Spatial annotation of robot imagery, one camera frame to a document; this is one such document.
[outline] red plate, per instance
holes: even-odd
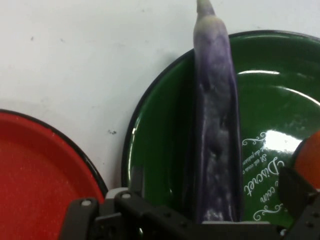
[[[69,138],[32,117],[0,111],[0,239],[56,240],[72,200],[102,202],[106,192]]]

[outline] purple eggplant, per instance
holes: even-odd
[[[243,215],[237,78],[225,24],[197,0],[193,218],[239,222]]]

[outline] green enamel plate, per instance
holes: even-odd
[[[320,129],[320,40],[279,31],[230,35],[237,72],[246,221],[292,223],[277,195],[279,169]],[[144,166],[145,197],[181,210],[184,160],[194,100],[194,52],[177,59],[147,89],[130,121],[122,184]]]

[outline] decorative swirl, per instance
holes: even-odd
[[[261,142],[266,139],[266,133],[263,131],[260,133],[261,139],[257,136],[256,138],[247,138],[242,141],[242,146],[246,146],[248,144],[247,141],[252,141],[253,145],[256,145],[257,142]]]
[[[268,206],[265,205],[263,209],[259,210],[259,211],[256,211],[254,214],[253,214],[253,219],[255,221],[260,221],[261,220],[261,215],[265,215],[266,213],[268,214],[275,214],[275,213],[278,213],[282,207],[283,207],[283,203],[279,204],[279,205],[275,205],[274,206],[274,210],[269,210],[268,209]]]

